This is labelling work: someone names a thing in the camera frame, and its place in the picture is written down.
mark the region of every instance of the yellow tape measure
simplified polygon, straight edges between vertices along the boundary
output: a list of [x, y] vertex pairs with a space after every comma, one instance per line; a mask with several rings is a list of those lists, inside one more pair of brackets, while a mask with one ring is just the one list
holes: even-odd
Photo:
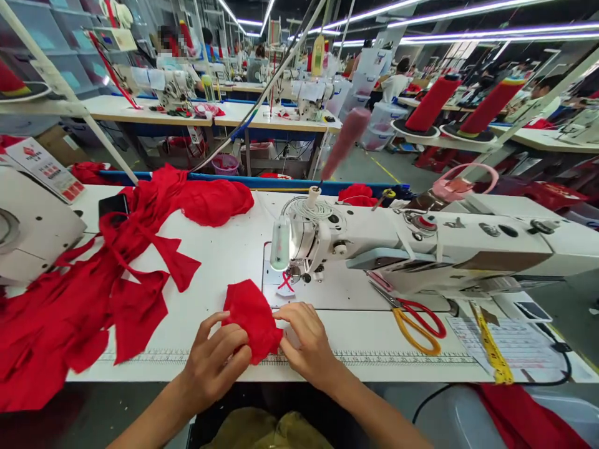
[[499, 351], [497, 344], [495, 344], [491, 331], [489, 331], [489, 327], [487, 326], [487, 321], [482, 315], [482, 311], [475, 301], [470, 301], [470, 307], [472, 308], [472, 312], [474, 313], [474, 317], [480, 328], [480, 339], [482, 340], [482, 345], [487, 353], [487, 359], [495, 369], [495, 384], [513, 384], [514, 376], [512, 375], [512, 370], [510, 370], [510, 365], [507, 364], [501, 351]]

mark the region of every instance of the pink basket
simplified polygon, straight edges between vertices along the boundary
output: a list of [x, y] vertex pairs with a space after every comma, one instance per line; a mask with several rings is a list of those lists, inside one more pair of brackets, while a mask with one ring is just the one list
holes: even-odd
[[233, 155], [219, 154], [212, 160], [212, 166], [217, 175], [237, 176], [239, 162]]

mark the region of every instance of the hand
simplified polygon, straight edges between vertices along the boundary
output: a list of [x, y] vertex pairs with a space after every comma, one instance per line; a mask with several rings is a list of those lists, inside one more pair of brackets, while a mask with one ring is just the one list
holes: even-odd
[[173, 381], [190, 417], [221, 399], [250, 364], [248, 334], [239, 325], [223, 326], [208, 338], [210, 329], [228, 316], [218, 312], [202, 321], [185, 368]]
[[281, 349], [291, 368], [317, 389], [331, 395], [341, 379], [351, 373], [333, 355], [324, 325], [314, 307], [305, 302], [294, 302], [281, 307], [273, 317], [289, 322], [299, 338], [299, 349], [295, 349], [285, 336], [281, 340]]

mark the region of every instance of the smartphone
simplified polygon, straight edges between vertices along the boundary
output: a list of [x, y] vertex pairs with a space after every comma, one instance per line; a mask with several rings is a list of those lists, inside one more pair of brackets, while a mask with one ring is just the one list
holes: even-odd
[[[99, 218], [110, 212], [121, 212], [121, 214], [129, 215], [129, 206], [127, 205], [127, 196], [124, 193], [119, 193], [115, 196], [109, 196], [98, 201]], [[116, 226], [127, 219], [127, 215], [115, 215], [110, 220], [112, 226]]]

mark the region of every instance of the yellow scissors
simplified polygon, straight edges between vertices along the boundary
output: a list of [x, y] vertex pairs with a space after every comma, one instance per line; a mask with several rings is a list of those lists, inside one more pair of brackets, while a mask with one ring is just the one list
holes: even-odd
[[[381, 286], [376, 284], [375, 282], [370, 281], [370, 283], [373, 285], [375, 290], [378, 293], [380, 293], [380, 295], [383, 298], [385, 298], [387, 300], [387, 302], [391, 305], [391, 311], [393, 312], [395, 321], [397, 322], [397, 325], [399, 326], [399, 330], [404, 335], [406, 340], [408, 340], [412, 346], [414, 346], [417, 350], [419, 350], [423, 354], [439, 355], [441, 353], [441, 345], [439, 345], [439, 342], [437, 341], [437, 339], [435, 337], [445, 338], [445, 336], [447, 335], [447, 330], [445, 329], [445, 326], [443, 325], [443, 323], [441, 322], [439, 317], [437, 317], [435, 312], [430, 310], [428, 307], [423, 306], [419, 302], [408, 301], [407, 299], [393, 297], [389, 293], [387, 293]], [[422, 327], [420, 327], [418, 324], [416, 324], [414, 321], [412, 321], [404, 313], [404, 311], [401, 310], [401, 307], [403, 307], [407, 312], [412, 314], [412, 316], [420, 324], [422, 324]], [[431, 325], [428, 324], [424, 320], [424, 318], [422, 318], [419, 315], [419, 313], [416, 312], [412, 307], [416, 307], [416, 308], [422, 310], [423, 312], [425, 312], [428, 316], [430, 316], [432, 318], [432, 320], [435, 322], [437, 329], [433, 329], [431, 327]], [[414, 338], [407, 331], [406, 323], [408, 323], [410, 326], [412, 326], [416, 330], [416, 332], [420, 333], [424, 338], [426, 338], [431, 343], [432, 349], [425, 348], [420, 343], [418, 343], [416, 340], [414, 340]]]

